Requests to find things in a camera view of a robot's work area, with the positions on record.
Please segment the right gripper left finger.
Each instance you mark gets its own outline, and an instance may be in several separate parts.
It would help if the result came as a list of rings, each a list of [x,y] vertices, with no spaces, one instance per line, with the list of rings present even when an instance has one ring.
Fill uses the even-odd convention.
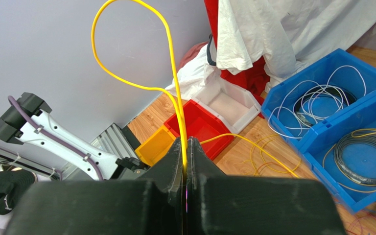
[[[177,235],[166,187],[150,178],[42,182],[22,196],[8,235]]]

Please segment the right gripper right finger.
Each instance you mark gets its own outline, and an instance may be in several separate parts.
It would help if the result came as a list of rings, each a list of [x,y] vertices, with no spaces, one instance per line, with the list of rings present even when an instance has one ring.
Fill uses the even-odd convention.
[[[328,190],[316,180],[232,176],[188,140],[190,235],[343,235]]]

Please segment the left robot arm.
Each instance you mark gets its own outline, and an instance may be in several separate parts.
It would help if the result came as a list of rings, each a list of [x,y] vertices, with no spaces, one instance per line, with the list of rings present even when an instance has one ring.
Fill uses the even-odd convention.
[[[62,127],[52,109],[33,93],[18,99],[8,97],[10,107],[0,117],[0,140],[12,144],[30,144],[49,151],[86,173],[96,181],[136,179],[149,166],[135,149],[140,145],[129,129],[111,124],[94,146]]]

